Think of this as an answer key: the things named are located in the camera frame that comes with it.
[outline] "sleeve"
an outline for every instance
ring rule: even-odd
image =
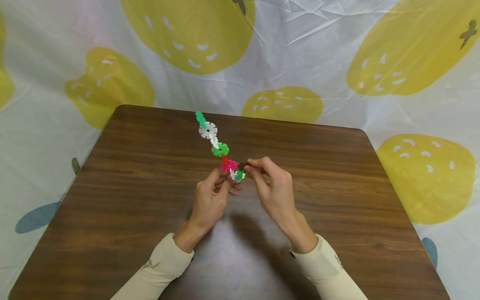
[[[192,261],[194,252],[180,250],[169,233],[155,247],[150,260],[111,298],[112,300],[157,300]]]
[[[343,269],[330,244],[318,234],[316,236],[318,243],[311,252],[297,253],[293,246],[290,246],[290,252],[305,276],[315,285],[322,300],[366,300],[367,297]]]

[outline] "hand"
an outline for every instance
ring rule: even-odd
[[[215,182],[215,189],[214,189],[214,192],[215,193],[218,193],[218,191],[220,190],[220,187],[222,186],[223,182],[225,180],[229,180],[230,183],[232,184],[232,187],[230,189],[230,191],[228,192],[230,195],[232,196],[238,196],[238,193],[239,191],[242,190],[242,187],[240,186],[240,182],[232,182],[232,180],[230,180],[230,173],[227,172],[227,175],[225,176],[222,176],[220,177],[216,182]]]
[[[192,215],[173,237],[175,244],[182,251],[191,253],[197,243],[223,216],[228,193],[232,187],[229,180],[221,180],[226,174],[226,171],[216,168],[207,179],[197,183]],[[214,189],[219,181],[221,184],[216,193]]]
[[[291,241],[295,251],[308,253],[318,243],[318,238],[305,217],[296,209],[293,197],[292,176],[268,157],[249,159],[251,166],[245,171],[255,182],[262,208]],[[262,171],[270,177],[267,183]]]
[[[248,162],[251,166],[246,166],[245,171],[255,182],[263,209],[277,224],[293,219],[297,209],[290,173],[282,170],[268,157],[249,159]],[[270,183],[266,182],[261,169],[270,177]]]

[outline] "yellow fruit print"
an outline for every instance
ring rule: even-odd
[[[245,53],[253,33],[253,0],[122,0],[138,37],[175,67],[221,71]]]
[[[155,93],[148,78],[125,56],[97,47],[86,55],[85,74],[65,83],[65,92],[85,121],[102,129],[122,104],[152,106]]]
[[[472,48],[478,21],[480,1],[402,0],[365,37],[347,83],[367,96],[417,93]]]
[[[0,12],[0,109],[7,103],[13,94],[13,82],[7,74],[3,66],[1,50],[5,41],[5,26],[3,25],[3,17]]]
[[[243,117],[313,123],[323,110],[320,96],[300,86],[265,90],[251,96],[241,111]]]
[[[475,159],[464,146],[435,136],[398,134],[377,155],[410,220],[445,222],[472,196]]]

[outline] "white backdrop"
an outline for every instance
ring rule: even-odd
[[[0,0],[0,299],[122,103],[365,130],[480,293],[476,0]]]

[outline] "brown tabletop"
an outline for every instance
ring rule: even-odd
[[[205,114],[229,158],[269,156],[298,209],[370,300],[448,299],[367,135],[358,129]],[[193,112],[120,106],[29,259],[10,299],[109,299],[187,219],[220,163]],[[161,299],[319,299],[288,240],[242,183]]]

